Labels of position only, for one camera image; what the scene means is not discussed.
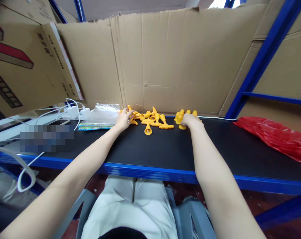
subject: red plastic bag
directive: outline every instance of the red plastic bag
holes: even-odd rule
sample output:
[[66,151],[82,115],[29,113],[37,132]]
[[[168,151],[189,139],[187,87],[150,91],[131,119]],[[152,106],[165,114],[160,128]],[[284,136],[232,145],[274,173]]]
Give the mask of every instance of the red plastic bag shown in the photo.
[[240,117],[233,124],[258,136],[269,147],[301,163],[301,133],[261,117]]

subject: white pants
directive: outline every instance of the white pants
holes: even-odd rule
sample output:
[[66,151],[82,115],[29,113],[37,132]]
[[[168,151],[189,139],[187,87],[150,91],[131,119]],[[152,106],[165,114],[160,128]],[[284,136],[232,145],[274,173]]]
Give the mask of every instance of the white pants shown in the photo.
[[163,181],[109,175],[85,223],[82,239],[96,239],[117,227],[151,238],[177,238]]

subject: tiled floor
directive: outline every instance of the tiled floor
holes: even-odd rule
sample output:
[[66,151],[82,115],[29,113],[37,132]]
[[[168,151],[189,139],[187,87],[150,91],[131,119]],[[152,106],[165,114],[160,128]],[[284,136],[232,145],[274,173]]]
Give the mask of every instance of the tiled floor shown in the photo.
[[[52,176],[56,175],[58,171],[54,171]],[[96,196],[102,192],[107,175],[94,175],[87,183],[86,188],[93,192]],[[204,206],[206,206],[203,192],[199,185],[183,184],[175,182],[164,182],[165,186],[168,184],[176,190],[175,201],[177,205],[180,205],[185,197],[192,195],[198,198]],[[254,216],[263,213],[291,198],[290,195],[273,194],[273,193],[260,193],[249,190],[242,190],[242,194]],[[78,221],[72,221],[67,231],[65,232],[63,239],[75,239],[76,229]],[[268,239],[301,239],[301,219],[294,220],[289,223],[285,223],[276,226],[270,230],[264,232]]]

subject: wrist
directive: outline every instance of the wrist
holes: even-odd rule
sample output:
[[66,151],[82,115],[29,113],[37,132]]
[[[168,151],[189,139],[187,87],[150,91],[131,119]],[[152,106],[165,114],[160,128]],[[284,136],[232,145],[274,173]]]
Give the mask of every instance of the wrist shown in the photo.
[[109,130],[110,132],[114,132],[114,133],[118,133],[118,134],[120,134],[120,133],[122,133],[123,132],[123,130],[122,129],[120,129],[118,126],[113,126],[112,128],[110,128],[110,130]]
[[199,130],[199,129],[205,130],[204,124],[202,122],[200,122],[199,120],[192,122],[191,124],[189,124],[188,127],[189,127],[190,131]]

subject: person's arm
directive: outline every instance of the person's arm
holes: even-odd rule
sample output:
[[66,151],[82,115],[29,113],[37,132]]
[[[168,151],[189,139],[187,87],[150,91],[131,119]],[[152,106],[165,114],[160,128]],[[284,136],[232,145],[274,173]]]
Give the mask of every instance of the person's arm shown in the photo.
[[195,172],[203,190],[218,239],[266,238],[250,212],[226,162],[210,140],[203,123],[185,114],[194,151]]
[[116,125],[78,155],[1,234],[1,239],[51,238],[91,176],[104,162],[117,136],[129,126],[126,109]]

